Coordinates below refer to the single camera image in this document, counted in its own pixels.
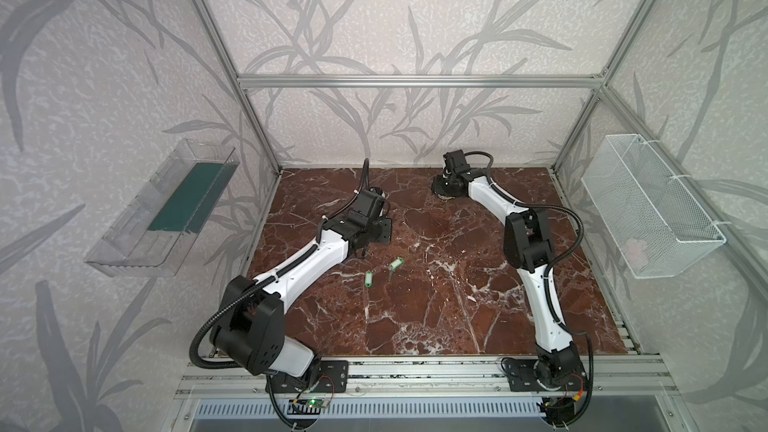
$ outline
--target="marble surface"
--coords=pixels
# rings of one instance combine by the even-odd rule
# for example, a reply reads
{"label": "marble surface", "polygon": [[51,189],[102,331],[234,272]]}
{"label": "marble surface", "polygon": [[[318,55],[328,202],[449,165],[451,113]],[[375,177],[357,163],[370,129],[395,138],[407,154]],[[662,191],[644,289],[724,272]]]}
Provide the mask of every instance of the marble surface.
{"label": "marble surface", "polygon": [[[341,206],[360,170],[287,169],[249,276],[282,262],[312,239],[322,214]],[[371,186],[391,202],[392,243],[371,244],[325,273],[286,316],[288,335],[323,355],[534,354],[533,317],[518,274],[505,261],[503,227],[469,198],[430,192],[435,168],[374,168]],[[545,168],[499,168],[494,179],[521,200],[560,203]],[[555,252],[575,237],[551,220]],[[391,277],[387,265],[405,259]],[[366,271],[373,284],[364,284]],[[589,330],[596,353],[626,352],[581,249],[554,272],[564,319]],[[580,350],[586,344],[577,341]]]}

